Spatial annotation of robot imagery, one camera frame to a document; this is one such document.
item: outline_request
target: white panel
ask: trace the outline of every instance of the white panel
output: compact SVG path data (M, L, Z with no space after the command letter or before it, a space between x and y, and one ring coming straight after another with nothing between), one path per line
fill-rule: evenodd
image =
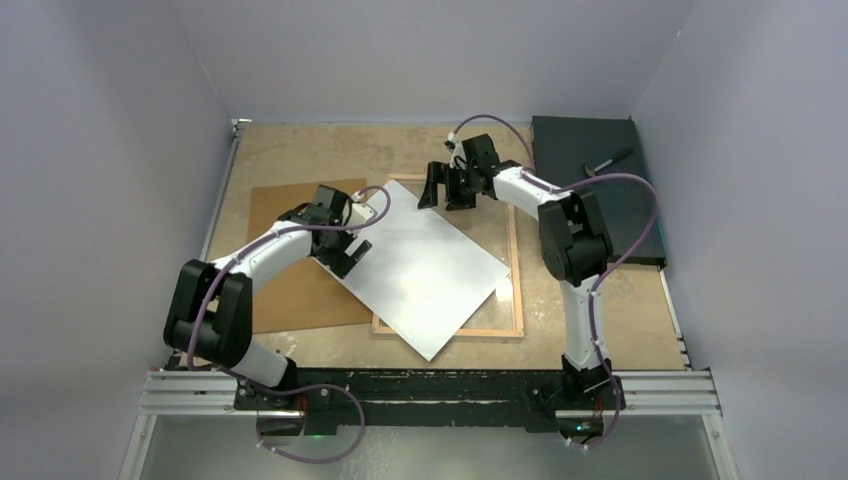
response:
M232 117L625 118L695 0L174 0Z
M362 230L373 247L342 280L368 308L427 360L480 307L509 268L418 198L391 181L388 215ZM368 202L385 207L377 194Z
M846 478L848 2L700 1L634 113L743 478Z

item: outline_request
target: black joint housing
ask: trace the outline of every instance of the black joint housing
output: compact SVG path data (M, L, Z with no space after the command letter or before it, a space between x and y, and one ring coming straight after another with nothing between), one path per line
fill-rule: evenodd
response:
M554 278L579 287L606 271L612 241L594 192L573 192L539 205L538 213L542 258Z
M200 304L217 274L214 265L200 260L183 265L165 322L165 344L188 351ZM253 282L243 274L227 274L214 292L216 297L217 310L203 314L195 354L232 368L244 357L253 335Z

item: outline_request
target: wooden frame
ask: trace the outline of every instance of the wooden frame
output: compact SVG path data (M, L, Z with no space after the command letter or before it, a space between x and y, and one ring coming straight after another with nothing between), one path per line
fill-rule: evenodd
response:
M421 182L426 177L422 174L389 174L389 180L398 182ZM506 230L507 230L507 257L509 258L509 270L512 280L512 329L481 329L460 327L454 334L455 337L464 338L523 338L524 337L524 311L521 303L521 274L518 266L518 234L515 229L515 207L506 205ZM371 333L377 335L397 335L392 327L381 324L377 314L371 316Z

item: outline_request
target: brown cardboard sheet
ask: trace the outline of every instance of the brown cardboard sheet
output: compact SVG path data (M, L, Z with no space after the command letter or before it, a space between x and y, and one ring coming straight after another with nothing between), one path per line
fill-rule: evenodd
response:
M352 194L365 187L365 179L254 188L246 240L264 233L281 214L312 200L320 184ZM254 333L370 322L371 311L311 258L285 269L253 299Z

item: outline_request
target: wooden table surface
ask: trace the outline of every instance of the wooden table surface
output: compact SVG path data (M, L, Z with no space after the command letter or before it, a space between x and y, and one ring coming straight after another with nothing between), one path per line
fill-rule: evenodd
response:
M208 258L247 240L254 187L365 177L383 184L390 173L423 173L428 162L446 161L450 126L260 125L244 133L233 165ZM530 132L519 129L525 138ZM501 159L527 163L520 143L503 127L466 126L464 138L488 133ZM562 296L541 260L538 226L516 212L525 337L516 340L452 340L432 362L396 336L375 336L371 325L350 325L258 335L302 366L559 368L565 348ZM607 346L618 370L680 370L683 362L659 273L623 266L601 290Z

